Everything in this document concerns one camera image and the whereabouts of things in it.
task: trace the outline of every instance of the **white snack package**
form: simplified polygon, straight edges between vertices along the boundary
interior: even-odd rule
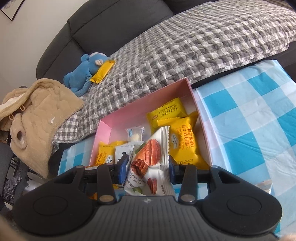
[[[133,148],[135,145],[140,147],[144,141],[132,141],[115,147],[115,164],[122,158],[123,154],[133,157]]]
[[[124,190],[129,195],[175,195],[169,178],[169,126],[159,128],[135,151]]]
[[[145,128],[143,126],[137,126],[126,129],[126,132],[128,133],[129,142],[142,141],[145,133]]]

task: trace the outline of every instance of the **blue and white checkered cloth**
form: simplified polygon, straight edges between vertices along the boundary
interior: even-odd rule
[[[94,138],[95,136],[91,136],[64,150],[59,165],[58,175],[70,170],[75,166],[89,166],[91,151],[94,145]]]
[[[272,179],[278,235],[296,230],[296,84],[265,60],[194,90],[213,165],[253,184]]]

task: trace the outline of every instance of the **pecan package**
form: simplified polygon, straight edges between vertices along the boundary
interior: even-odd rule
[[[169,126],[158,129],[134,155],[125,182],[130,195],[174,195],[169,179]]]

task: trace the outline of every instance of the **yellow wrapper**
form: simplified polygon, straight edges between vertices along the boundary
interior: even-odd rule
[[[175,98],[158,109],[147,113],[147,119],[150,123],[151,133],[153,134],[159,127],[157,123],[159,120],[175,117],[187,117],[187,113],[180,98]]]
[[[209,166],[200,155],[198,145],[192,131],[198,117],[197,111],[186,118],[161,120],[161,124],[170,125],[169,154],[177,163],[190,163],[198,169],[208,170]]]
[[[113,184],[113,189],[119,189],[119,187],[116,184]],[[89,196],[89,199],[97,200],[98,199],[98,194],[94,193],[93,195]]]
[[[103,142],[99,144],[99,153],[96,157],[95,165],[102,165],[109,162],[114,162],[115,147],[127,143],[127,141],[115,141],[106,145]]]
[[[99,84],[105,78],[114,64],[114,60],[105,61],[99,68],[98,72],[90,79],[90,81]]]

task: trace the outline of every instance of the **metal screw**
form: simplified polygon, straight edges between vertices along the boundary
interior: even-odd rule
[[[184,194],[181,196],[181,200],[184,202],[193,202],[195,200],[195,196],[191,194]]]
[[[114,197],[111,195],[102,195],[102,196],[100,196],[99,200],[101,202],[111,202],[114,200]]]

